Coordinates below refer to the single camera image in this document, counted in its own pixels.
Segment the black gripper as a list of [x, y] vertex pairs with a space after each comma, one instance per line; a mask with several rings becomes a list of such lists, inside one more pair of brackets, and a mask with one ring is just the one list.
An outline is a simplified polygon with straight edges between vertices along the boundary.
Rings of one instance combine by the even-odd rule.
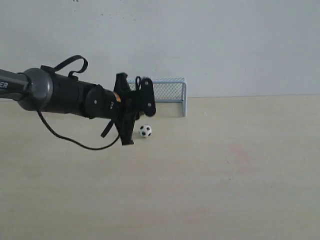
[[140, 112], [147, 117], [156, 114], [154, 85], [151, 78], [137, 76], [135, 90], [138, 96], [139, 110], [134, 109], [135, 92], [131, 90], [127, 81], [128, 74], [116, 74], [113, 90], [103, 89], [102, 104], [99, 117], [111, 119], [115, 123], [120, 141], [123, 146], [133, 145], [133, 131], [136, 120], [140, 119]]

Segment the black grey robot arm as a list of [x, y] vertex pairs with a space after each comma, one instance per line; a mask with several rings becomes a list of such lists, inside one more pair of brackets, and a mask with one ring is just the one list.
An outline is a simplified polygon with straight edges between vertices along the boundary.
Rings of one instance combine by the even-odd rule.
[[23, 72], [0, 71], [0, 97], [17, 102], [26, 111], [37, 112], [41, 121], [56, 137], [43, 117], [43, 112], [72, 114], [87, 119], [108, 119], [100, 134], [105, 138], [112, 127], [122, 145], [134, 144], [132, 136], [135, 122], [140, 116], [156, 114], [154, 85], [149, 77], [135, 78], [131, 89], [125, 72], [116, 74], [113, 90], [100, 84], [80, 81], [73, 72], [64, 76], [53, 68], [41, 66]]

